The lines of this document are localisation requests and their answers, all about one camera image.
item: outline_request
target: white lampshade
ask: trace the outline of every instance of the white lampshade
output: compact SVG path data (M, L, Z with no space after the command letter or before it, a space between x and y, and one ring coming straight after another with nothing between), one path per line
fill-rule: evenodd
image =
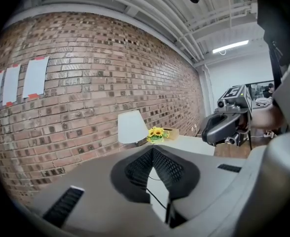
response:
M148 129L139 111L119 114L117 129L118 140L123 144L138 142L148 135Z

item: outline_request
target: white ceiling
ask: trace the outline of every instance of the white ceiling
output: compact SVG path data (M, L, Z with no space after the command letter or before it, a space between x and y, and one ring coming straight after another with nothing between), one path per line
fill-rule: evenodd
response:
M133 17L174 43L195 66L266 49L255 0L23 0L16 13L58 3L93 4ZM250 43L226 55L212 54L242 40Z

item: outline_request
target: brick wall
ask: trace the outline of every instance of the brick wall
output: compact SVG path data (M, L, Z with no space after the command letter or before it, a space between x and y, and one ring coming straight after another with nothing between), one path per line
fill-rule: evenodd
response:
M50 57L45 93L30 101L22 89L37 56ZM191 66L111 18L51 13L18 22L0 39L0 70L15 63L22 65L18 101L0 108L0 175L24 204L83 161L131 147L117 141L121 112L138 109L148 127L176 127L188 136L204 116Z

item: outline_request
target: yellow flower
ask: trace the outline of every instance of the yellow flower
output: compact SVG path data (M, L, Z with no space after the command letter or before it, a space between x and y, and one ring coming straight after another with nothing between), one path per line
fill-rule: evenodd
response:
M156 136L163 136L163 134L164 134L164 129L163 128L156 127L154 129L154 135L156 135Z
M151 137L153 135L154 135L154 129L152 128L148 131L148 136Z

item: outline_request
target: ceiling light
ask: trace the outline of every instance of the ceiling light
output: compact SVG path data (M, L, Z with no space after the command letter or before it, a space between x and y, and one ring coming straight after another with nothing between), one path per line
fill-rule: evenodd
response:
M224 50L227 50L227 49L230 49L230 48L233 48L233 47L237 47L237 46L240 46L240 45L247 45L248 42L249 42L249 40L245 40L245 41L237 42L237 43L234 43L234 44L231 44L231 45L226 45L226 46L214 49L213 53L221 52L221 51L224 51Z

